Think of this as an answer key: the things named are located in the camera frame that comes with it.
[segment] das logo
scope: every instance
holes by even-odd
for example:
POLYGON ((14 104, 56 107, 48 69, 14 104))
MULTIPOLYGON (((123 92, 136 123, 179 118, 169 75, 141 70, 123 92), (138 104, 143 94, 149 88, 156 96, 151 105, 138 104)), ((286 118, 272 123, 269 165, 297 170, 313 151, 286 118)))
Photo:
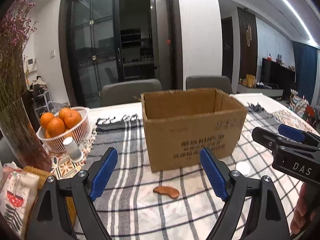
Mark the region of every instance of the das logo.
MULTIPOLYGON (((293 166, 293 169, 294 170, 298 170, 298 168, 299 168, 299 163, 295 163, 294 164, 294 166, 293 166)), ((301 173, 303 173, 303 174, 306 174, 306 175, 310 175, 310 173, 311 173, 311 171, 312 171, 312 169, 311 168, 306 168, 306 171, 305 171, 305 167, 304 167, 304 165, 303 166, 300 166, 300 169, 299 169, 299 172, 301 172, 301 173)))

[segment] white plastic basket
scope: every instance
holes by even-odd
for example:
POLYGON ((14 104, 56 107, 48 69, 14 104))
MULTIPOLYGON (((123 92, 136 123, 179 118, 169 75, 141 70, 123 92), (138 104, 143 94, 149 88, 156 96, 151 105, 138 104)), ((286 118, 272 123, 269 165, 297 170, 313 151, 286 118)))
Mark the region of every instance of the white plastic basket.
POLYGON ((73 139, 75 140, 77 145, 79 145, 88 136, 89 129, 90 129, 89 119, 88 119, 89 108, 77 106, 71 109, 79 112, 82 116, 82 120, 80 123, 78 123, 75 127, 71 128, 69 131, 49 139, 45 137, 45 129, 40 127, 39 130, 37 131, 36 134, 38 138, 43 142, 44 146, 48 148, 49 152, 52 152, 52 153, 65 152, 66 149, 63 146, 63 140, 66 138, 65 135, 68 133, 72 133, 73 139))

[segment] blue curtain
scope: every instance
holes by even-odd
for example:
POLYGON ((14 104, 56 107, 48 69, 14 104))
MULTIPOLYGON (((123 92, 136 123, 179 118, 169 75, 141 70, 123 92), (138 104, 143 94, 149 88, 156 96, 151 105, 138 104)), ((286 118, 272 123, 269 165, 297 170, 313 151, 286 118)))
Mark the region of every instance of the blue curtain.
POLYGON ((311 104, 316 84, 317 48, 296 41, 292 44, 298 96, 301 98, 304 96, 311 104))

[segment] blue gripper pad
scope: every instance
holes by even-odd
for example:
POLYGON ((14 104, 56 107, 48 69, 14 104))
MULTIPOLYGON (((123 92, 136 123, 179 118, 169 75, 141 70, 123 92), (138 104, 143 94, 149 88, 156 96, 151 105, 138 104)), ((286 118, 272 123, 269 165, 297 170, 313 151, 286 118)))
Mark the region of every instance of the blue gripper pad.
POLYGON ((305 140, 305 136, 303 134, 303 132, 301 132, 298 129, 295 129, 293 127, 290 127, 288 125, 285 124, 281 124, 278 127, 278 132, 279 134, 286 136, 287 138, 294 140, 296 142, 304 142, 305 140))
POLYGON ((91 193, 89 195, 92 201, 102 196, 117 162, 118 152, 116 149, 113 149, 92 181, 91 193))
POLYGON ((200 150, 200 162, 210 181, 214 193, 217 197, 226 201, 229 198, 229 194, 226 191, 226 180, 205 148, 200 150))

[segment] refrigerator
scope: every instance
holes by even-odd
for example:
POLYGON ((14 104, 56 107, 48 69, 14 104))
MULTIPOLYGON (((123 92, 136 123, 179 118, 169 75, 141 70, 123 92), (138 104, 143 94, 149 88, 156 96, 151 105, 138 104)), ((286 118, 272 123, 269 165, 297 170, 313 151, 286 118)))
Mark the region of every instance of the refrigerator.
POLYGON ((155 76, 162 90, 172 89, 171 33, 167 0, 150 0, 155 76))

